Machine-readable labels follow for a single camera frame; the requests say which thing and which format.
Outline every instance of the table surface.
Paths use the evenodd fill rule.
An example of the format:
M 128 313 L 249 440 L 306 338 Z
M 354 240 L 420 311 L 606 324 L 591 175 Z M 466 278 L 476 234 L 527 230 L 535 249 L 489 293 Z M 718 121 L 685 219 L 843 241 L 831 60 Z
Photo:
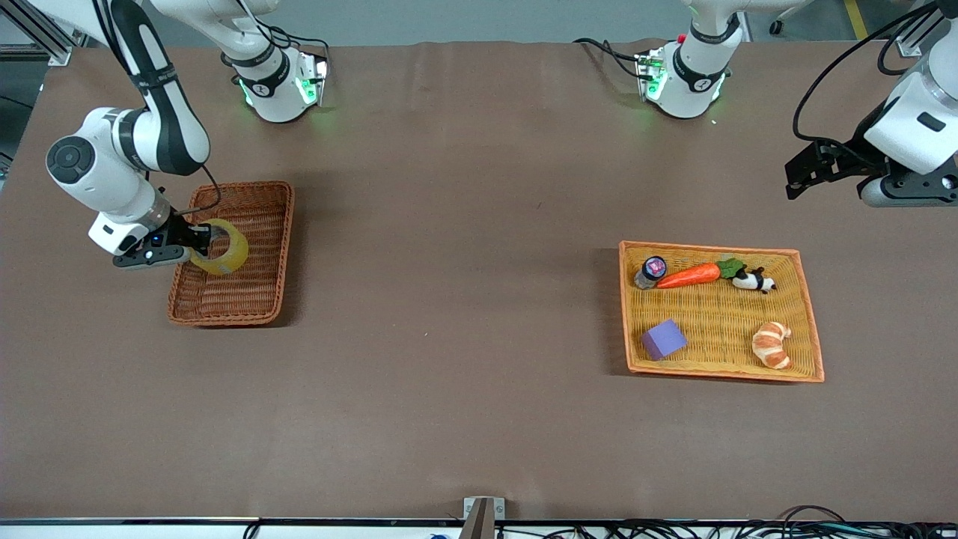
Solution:
M 578 45 L 333 51 L 325 110 L 259 120 L 214 49 L 171 49 L 221 181 L 296 188 L 271 327 L 166 319 L 172 268 L 123 272 L 44 154 L 139 106 L 105 50 L 51 69 L 0 197 L 4 516 L 958 516 L 958 213 L 797 201 L 791 112 L 847 45 L 745 44 L 701 118 Z M 638 45 L 627 50 L 638 50 Z M 843 64 L 805 130 L 894 84 Z M 202 184 L 154 175 L 176 204 Z M 621 240 L 802 253 L 826 382 L 630 375 Z

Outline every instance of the carrot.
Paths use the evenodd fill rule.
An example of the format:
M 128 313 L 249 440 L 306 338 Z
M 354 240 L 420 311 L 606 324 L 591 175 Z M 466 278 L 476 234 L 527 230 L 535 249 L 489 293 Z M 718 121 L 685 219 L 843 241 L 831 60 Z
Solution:
M 688 269 L 666 275 L 655 285 L 657 289 L 673 289 L 689 285 L 700 285 L 718 281 L 720 277 L 730 279 L 744 268 L 745 264 L 737 258 L 699 264 Z

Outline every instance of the small jar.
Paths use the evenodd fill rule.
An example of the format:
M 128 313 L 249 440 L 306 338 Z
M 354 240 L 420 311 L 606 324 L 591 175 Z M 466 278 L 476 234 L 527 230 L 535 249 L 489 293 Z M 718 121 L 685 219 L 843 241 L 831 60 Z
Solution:
M 635 286 L 642 290 L 655 288 L 655 283 L 665 276 L 666 269 L 665 261 L 662 260 L 662 257 L 650 257 L 642 264 L 642 268 L 635 272 Z

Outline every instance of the brown wicker basket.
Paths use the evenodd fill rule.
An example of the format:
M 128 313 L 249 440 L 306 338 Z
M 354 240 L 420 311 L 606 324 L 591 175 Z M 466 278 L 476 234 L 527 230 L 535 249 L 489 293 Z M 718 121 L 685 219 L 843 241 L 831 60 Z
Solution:
M 764 275 L 775 280 L 777 290 L 768 294 L 741 290 L 725 280 L 640 290 L 632 279 L 650 256 L 665 259 L 669 273 L 734 256 L 750 269 L 764 267 Z M 818 332 L 797 250 L 621 242 L 619 270 L 628 369 L 632 372 L 824 382 Z M 689 343 L 656 362 L 640 338 L 668 318 L 675 320 Z M 752 336 L 769 321 L 783 322 L 792 330 L 791 338 L 785 340 L 791 357 L 788 368 L 768 368 L 752 353 Z
M 211 275 L 187 262 L 176 267 L 167 316 L 185 326 L 265 324 L 283 305 L 286 258 L 293 219 L 293 188 L 284 181 L 221 184 L 222 200 L 214 208 L 191 214 L 191 223 L 220 218 L 232 223 L 249 242 L 249 257 L 228 275 Z M 216 199 L 212 185 L 194 191 L 190 206 Z M 210 257 L 229 245 L 214 240 Z

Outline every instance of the croissant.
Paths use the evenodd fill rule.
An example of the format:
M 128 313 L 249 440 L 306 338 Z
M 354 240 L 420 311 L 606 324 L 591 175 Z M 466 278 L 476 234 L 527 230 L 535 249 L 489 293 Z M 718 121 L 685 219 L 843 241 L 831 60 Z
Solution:
M 771 368 L 785 368 L 791 364 L 788 354 L 782 349 L 782 340 L 791 337 L 791 330 L 785 324 L 766 322 L 752 337 L 752 352 Z

